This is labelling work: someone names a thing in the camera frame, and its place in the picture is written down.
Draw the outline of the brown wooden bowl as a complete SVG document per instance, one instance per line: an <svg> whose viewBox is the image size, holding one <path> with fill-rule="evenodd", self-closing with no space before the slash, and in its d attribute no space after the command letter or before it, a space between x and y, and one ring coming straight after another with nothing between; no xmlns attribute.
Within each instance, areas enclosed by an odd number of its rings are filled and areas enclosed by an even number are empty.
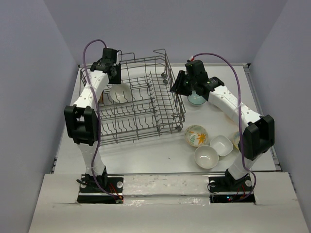
<svg viewBox="0 0 311 233"><path fill-rule="evenodd" d="M103 103L104 102L104 95L103 93L101 93L100 98L99 98L99 103Z"/></svg>

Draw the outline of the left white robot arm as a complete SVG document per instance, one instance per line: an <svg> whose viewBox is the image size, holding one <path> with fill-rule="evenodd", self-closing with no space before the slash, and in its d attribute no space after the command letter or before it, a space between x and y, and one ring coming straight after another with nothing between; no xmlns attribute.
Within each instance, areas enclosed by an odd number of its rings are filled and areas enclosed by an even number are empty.
<svg viewBox="0 0 311 233"><path fill-rule="evenodd" d="M86 84L74 104L64 109L68 136L81 151L86 175L93 176L90 185L98 192L107 188L107 179L102 176L105 165L99 155L99 99L108 84L121 83L119 53L115 49L103 48L98 61L90 68L84 66Z"/></svg>

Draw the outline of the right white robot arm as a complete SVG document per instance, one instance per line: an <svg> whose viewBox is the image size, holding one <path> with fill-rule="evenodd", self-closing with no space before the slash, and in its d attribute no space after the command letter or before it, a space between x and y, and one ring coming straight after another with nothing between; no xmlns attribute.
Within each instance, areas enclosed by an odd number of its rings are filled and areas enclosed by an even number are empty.
<svg viewBox="0 0 311 233"><path fill-rule="evenodd" d="M275 121L270 115L262 116L235 97L217 77L209 78L201 60L188 61L179 71L171 92L190 96L196 92L206 101L222 110L239 127L240 155L226 170L224 185L237 189L255 161L275 144Z"/></svg>

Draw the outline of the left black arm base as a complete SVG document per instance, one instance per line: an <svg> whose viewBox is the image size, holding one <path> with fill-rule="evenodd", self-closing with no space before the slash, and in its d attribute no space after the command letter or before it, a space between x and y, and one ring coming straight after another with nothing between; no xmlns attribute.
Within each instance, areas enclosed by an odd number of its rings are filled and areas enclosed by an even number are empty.
<svg viewBox="0 0 311 233"><path fill-rule="evenodd" d="M97 181L105 190L104 192L89 175L83 174L76 181L79 184L77 202L80 204L123 204L124 177L122 176L108 175L106 187L98 178Z"/></svg>

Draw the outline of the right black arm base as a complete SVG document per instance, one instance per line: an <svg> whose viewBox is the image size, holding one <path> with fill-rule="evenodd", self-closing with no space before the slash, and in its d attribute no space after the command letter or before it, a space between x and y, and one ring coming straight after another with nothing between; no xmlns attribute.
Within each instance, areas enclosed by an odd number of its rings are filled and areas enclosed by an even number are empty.
<svg viewBox="0 0 311 233"><path fill-rule="evenodd" d="M255 203L253 183L250 175L235 180L229 172L220 176L209 176L207 190L210 203Z"/></svg>

